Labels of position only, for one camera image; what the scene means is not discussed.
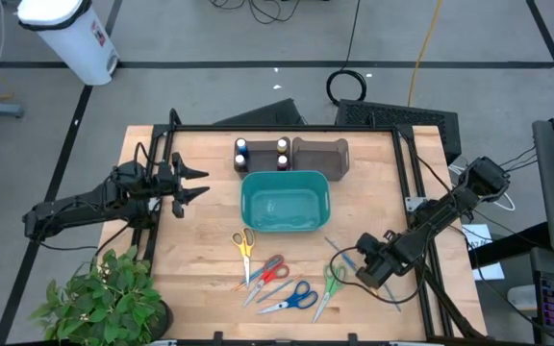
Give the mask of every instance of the green-handled scissors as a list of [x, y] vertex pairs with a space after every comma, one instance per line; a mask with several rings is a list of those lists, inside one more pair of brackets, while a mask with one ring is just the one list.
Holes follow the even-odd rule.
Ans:
[[[347, 269], [343, 264], [338, 266], [335, 269], [335, 275], [340, 280], [345, 280], [345, 277], [347, 276]], [[324, 287], [324, 297], [322, 298], [322, 301], [319, 304], [319, 307], [317, 308], [317, 312], [314, 316], [314, 323], [317, 321], [317, 318], [320, 314], [324, 311], [324, 308], [328, 305], [328, 301], [331, 299], [332, 296], [335, 295], [335, 293], [343, 288], [343, 284], [338, 282], [337, 279], [333, 276], [333, 273], [331, 272], [331, 268], [329, 265], [326, 265], [324, 267], [324, 279], [326, 279], [326, 286]]]

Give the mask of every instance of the concrete floor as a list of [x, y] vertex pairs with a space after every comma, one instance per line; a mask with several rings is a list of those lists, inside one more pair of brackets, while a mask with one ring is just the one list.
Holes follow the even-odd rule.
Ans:
[[[414, 61], [431, 21], [434, 3], [362, 0], [352, 61]], [[113, 0], [94, 2], [106, 23]], [[538, 0], [554, 39], [554, 1]], [[283, 3], [290, 12], [293, 2]], [[339, 61], [345, 58], [354, 1], [302, 0], [286, 23], [264, 26], [245, 6], [215, 9], [208, 1], [125, 2], [112, 39], [124, 62]], [[15, 24], [6, 9], [5, 62], [56, 62], [33, 33]], [[433, 62], [552, 62], [525, 0], [445, 0], [425, 57]], [[164, 123], [171, 107], [184, 123], [213, 123], [291, 97], [312, 124], [334, 121], [336, 108], [324, 93], [335, 68], [135, 68], [120, 69], [107, 86], [94, 87], [63, 175], [58, 197], [94, 188], [117, 161], [128, 125]], [[405, 105], [409, 68], [357, 68], [367, 78], [367, 101]], [[22, 119], [0, 119], [0, 318], [27, 246], [21, 215], [44, 199], [82, 83], [65, 68], [1, 68], [25, 107]], [[282, 88], [273, 89], [275, 85]], [[335, 93], [356, 98], [358, 86], [335, 81]], [[532, 146], [531, 123], [554, 117], [554, 68], [421, 69], [414, 106], [459, 114], [463, 156], [498, 161]], [[516, 211], [495, 206], [480, 211], [514, 230], [544, 220], [535, 165], [513, 174], [509, 190]], [[506, 232], [490, 225], [496, 235]], [[59, 246], [95, 244], [101, 226], [61, 233]], [[64, 282], [91, 251], [40, 249], [8, 338], [40, 338], [26, 317], [43, 300], [51, 278]], [[531, 283], [527, 258], [502, 263], [507, 279], [496, 286]], [[489, 291], [479, 292], [490, 335], [531, 341], [530, 326]]]

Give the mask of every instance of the bucket lid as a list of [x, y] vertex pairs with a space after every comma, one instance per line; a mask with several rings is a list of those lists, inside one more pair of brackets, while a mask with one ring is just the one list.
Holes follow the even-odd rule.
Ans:
[[18, 19], [29, 25], [58, 25], [71, 18], [85, 2], [87, 0], [22, 0], [18, 5]]

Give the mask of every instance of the teal bin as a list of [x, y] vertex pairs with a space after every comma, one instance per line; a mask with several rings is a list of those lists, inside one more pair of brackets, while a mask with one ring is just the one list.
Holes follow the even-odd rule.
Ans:
[[328, 181], [316, 171], [251, 173], [240, 188], [240, 216], [254, 231], [315, 231], [331, 216]]

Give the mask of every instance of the wooden tabletop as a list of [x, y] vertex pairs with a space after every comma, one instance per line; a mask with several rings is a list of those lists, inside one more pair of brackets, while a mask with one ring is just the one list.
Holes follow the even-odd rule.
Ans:
[[[151, 126], [127, 129], [119, 163], [133, 159], [134, 147], [142, 142], [148, 148]], [[184, 181], [185, 187], [209, 186], [211, 189], [185, 207], [185, 218], [171, 213], [171, 198], [165, 198], [158, 234], [153, 276], [174, 313], [174, 324], [167, 338], [210, 339], [214, 332], [224, 332], [226, 339], [298, 339], [345, 340], [356, 333], [360, 340], [423, 340], [425, 338], [420, 304], [416, 298], [401, 305], [381, 303], [361, 289], [347, 286], [330, 301], [317, 323], [311, 323], [318, 303], [309, 309], [284, 309], [258, 315], [259, 309], [276, 304], [291, 295], [289, 285], [261, 304], [247, 308], [242, 303], [245, 289], [232, 291], [242, 278], [240, 251], [230, 242], [232, 232], [244, 225], [240, 219], [240, 178], [233, 169], [232, 146], [237, 137], [249, 140], [300, 136], [307, 140], [345, 138], [349, 143], [350, 170], [340, 182], [330, 183], [332, 215], [322, 229], [302, 234], [256, 233], [252, 253], [252, 272], [273, 255], [282, 254], [290, 267], [290, 276], [302, 274], [318, 294], [324, 292], [322, 268], [335, 250], [324, 240], [328, 236], [339, 247], [353, 246], [359, 236], [368, 232], [380, 238], [386, 230], [401, 232], [406, 228], [405, 212], [396, 169], [392, 139], [389, 133], [270, 133], [270, 132], [176, 132], [172, 152], [179, 152], [184, 163], [207, 171], [209, 177]], [[436, 127], [416, 127], [418, 154], [445, 182], [448, 170]], [[403, 143], [404, 157], [408, 158]], [[406, 160], [410, 190], [414, 182], [409, 160]], [[440, 198], [445, 190], [421, 165], [426, 192]], [[100, 243], [123, 226], [123, 221], [104, 225]], [[132, 230], [112, 242], [117, 253], [129, 247]], [[479, 332], [485, 333], [480, 302], [471, 274], [463, 236], [447, 229], [436, 238], [443, 282], [448, 295], [461, 313]], [[352, 252], [358, 264], [362, 257]], [[416, 288], [412, 273], [392, 276], [388, 286], [396, 299], [409, 296]], [[350, 281], [356, 281], [349, 271]], [[284, 280], [269, 283], [258, 297]], [[441, 334], [441, 323], [435, 296], [430, 292], [435, 333]], [[381, 288], [379, 294], [388, 297]]]

